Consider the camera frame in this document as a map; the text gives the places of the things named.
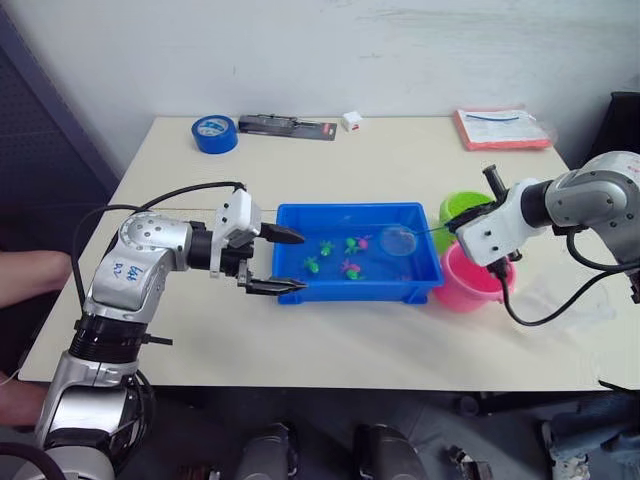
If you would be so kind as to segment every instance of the pink bucket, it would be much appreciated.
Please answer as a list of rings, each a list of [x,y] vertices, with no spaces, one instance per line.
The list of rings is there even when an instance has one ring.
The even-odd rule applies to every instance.
[[[458,242],[451,245],[440,258],[444,285],[433,289],[436,298],[455,312],[471,312],[487,302],[502,302],[500,282],[485,267],[467,258]],[[516,270],[509,262],[507,284],[513,291]]]

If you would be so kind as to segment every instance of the white wall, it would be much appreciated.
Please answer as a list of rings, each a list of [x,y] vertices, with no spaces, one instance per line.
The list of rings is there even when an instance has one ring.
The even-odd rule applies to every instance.
[[[155,115],[525,103],[570,161],[640,88],[639,0],[3,0],[123,172]]]

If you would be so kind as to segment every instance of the blue plastic tray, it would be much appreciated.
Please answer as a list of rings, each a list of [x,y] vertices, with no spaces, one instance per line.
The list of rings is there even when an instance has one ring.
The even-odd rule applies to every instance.
[[[273,275],[308,284],[303,290],[278,297],[281,304],[336,300],[419,304],[427,302],[429,290],[444,282],[419,203],[284,204],[278,208],[276,223],[306,237],[304,244],[275,245]],[[415,235],[415,251],[409,255],[390,255],[383,249],[381,240],[398,228]],[[345,253],[346,239],[356,237],[367,237],[368,248]],[[331,255],[320,255],[322,242],[335,245]],[[317,273],[304,266],[309,257],[316,257]],[[342,271],[345,260],[360,267],[362,280],[347,278]]]

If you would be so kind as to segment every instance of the white box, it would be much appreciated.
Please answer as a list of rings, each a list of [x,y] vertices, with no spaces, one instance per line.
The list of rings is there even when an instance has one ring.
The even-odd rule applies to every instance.
[[[356,111],[348,112],[342,115],[340,123],[342,123],[342,126],[347,132],[355,132],[360,129],[362,116],[360,116],[360,114]]]

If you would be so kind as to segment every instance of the green bucket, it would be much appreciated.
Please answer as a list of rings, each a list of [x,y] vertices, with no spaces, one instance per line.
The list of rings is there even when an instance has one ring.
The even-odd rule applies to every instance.
[[[467,208],[492,202],[493,199],[480,192],[454,192],[440,204],[440,224],[443,226],[453,217],[460,215]],[[432,232],[433,241],[438,255],[442,255],[456,241],[456,236],[446,228]]]

